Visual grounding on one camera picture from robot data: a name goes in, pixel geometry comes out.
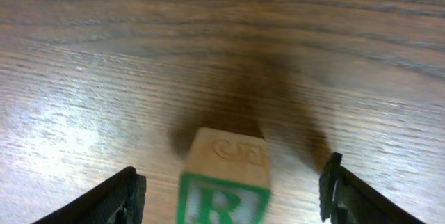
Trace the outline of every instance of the toy block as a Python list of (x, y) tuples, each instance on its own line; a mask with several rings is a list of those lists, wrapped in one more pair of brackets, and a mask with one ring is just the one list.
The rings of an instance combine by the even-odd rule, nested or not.
[(270, 198), (267, 142), (201, 128), (181, 175), (177, 224), (262, 223)]

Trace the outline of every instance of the block side face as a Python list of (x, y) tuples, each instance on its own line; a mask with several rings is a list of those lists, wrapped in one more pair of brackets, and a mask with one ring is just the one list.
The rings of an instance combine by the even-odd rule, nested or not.
[(180, 191), (181, 224), (262, 223), (270, 198), (266, 188), (190, 173), (181, 176)]
[(267, 149), (261, 138), (201, 128), (188, 155), (186, 171), (270, 188)]

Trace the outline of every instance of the wood grain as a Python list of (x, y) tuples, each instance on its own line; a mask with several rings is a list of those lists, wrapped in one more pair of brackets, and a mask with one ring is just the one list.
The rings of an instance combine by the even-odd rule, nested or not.
[(201, 126), (270, 146), (268, 223), (320, 223), (331, 151), (445, 218), (445, 0), (0, 0), (0, 222), (30, 223), (125, 166), (174, 223)]

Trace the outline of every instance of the green border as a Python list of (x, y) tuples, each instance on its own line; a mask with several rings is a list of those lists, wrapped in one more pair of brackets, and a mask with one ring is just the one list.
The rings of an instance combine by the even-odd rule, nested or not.
[(218, 179), (215, 177), (210, 177), (206, 175), (194, 174), (194, 173), (182, 173), (181, 174), (181, 182), (179, 186), (179, 197), (178, 197), (178, 207), (177, 207), (177, 224), (184, 224), (186, 217), (186, 204), (187, 204), (187, 196), (188, 196), (188, 185), (192, 179), (198, 179), (201, 182), (208, 182), (211, 184), (219, 184), (227, 187), (235, 187), (238, 189), (245, 189), (249, 191), (254, 191), (258, 193), (261, 197), (260, 205), (258, 206), (258, 216), (255, 223), (252, 224), (261, 224), (263, 223), (264, 216), (266, 215), (266, 208), (270, 200), (270, 189), (262, 188), (259, 186), (252, 186), (247, 184), (242, 184), (239, 182), (233, 182), (223, 179)]

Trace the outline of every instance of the wooden surface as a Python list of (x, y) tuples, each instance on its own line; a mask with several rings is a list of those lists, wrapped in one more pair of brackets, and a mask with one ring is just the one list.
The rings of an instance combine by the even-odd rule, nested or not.
[(270, 145), (267, 223), (320, 223), (331, 151), (445, 219), (445, 0), (0, 0), (0, 223), (125, 166), (171, 224), (200, 126)]
[(262, 138), (202, 127), (184, 172), (270, 189), (268, 144)]

